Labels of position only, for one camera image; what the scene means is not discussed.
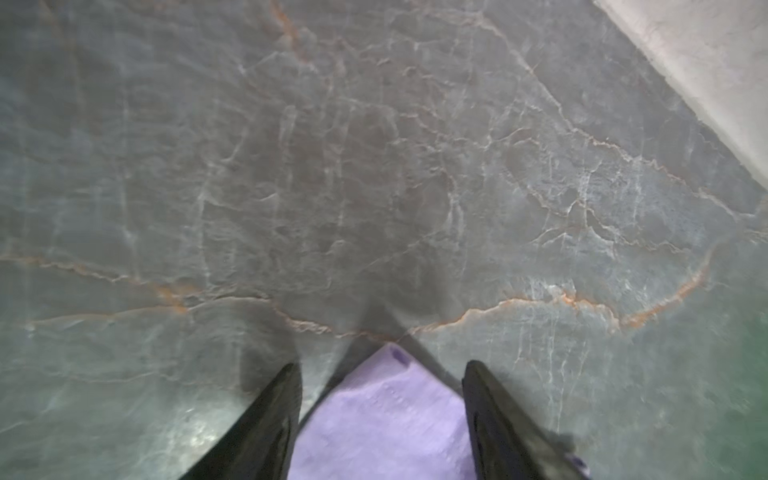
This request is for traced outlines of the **purple t shirt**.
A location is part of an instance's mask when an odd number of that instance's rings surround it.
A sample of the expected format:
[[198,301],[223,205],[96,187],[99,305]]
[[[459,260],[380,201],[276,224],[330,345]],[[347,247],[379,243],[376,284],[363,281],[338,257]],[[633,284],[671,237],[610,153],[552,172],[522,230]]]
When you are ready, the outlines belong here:
[[390,343],[313,410],[291,479],[479,479],[462,391]]

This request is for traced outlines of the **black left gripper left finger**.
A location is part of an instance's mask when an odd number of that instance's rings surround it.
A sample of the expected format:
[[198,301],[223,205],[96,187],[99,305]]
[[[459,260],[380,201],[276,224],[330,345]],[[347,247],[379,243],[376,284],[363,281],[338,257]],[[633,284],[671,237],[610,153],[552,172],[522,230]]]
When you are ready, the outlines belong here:
[[285,365],[183,480],[282,480],[299,431],[300,365]]

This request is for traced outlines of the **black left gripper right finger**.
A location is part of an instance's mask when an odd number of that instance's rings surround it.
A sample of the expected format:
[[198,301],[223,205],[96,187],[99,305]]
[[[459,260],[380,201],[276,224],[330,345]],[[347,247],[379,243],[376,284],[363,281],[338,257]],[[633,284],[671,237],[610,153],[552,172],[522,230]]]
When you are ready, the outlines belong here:
[[552,442],[479,360],[462,379],[470,443],[479,479],[586,479],[577,457]]

